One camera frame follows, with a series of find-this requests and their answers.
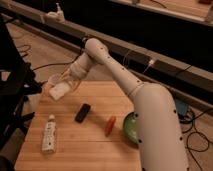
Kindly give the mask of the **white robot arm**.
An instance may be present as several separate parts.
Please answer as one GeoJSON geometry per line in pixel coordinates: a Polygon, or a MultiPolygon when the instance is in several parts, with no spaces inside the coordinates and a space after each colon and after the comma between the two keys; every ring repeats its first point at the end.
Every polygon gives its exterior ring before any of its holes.
{"type": "Polygon", "coordinates": [[[96,38],[85,42],[84,52],[60,80],[76,90],[95,64],[104,65],[130,99],[136,117],[141,171],[189,171],[189,162],[171,93],[157,83],[140,80],[110,54],[96,38]]]}

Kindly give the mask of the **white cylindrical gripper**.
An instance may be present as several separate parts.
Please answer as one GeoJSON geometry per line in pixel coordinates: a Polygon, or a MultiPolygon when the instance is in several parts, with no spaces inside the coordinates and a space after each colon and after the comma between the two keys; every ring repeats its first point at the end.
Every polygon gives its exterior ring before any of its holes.
{"type": "Polygon", "coordinates": [[[64,71],[59,79],[58,83],[64,82],[69,79],[68,83],[70,86],[70,91],[74,92],[77,90],[79,85],[81,84],[82,79],[84,79],[87,76],[87,71],[77,62],[72,63],[69,67],[69,70],[64,71]]]}

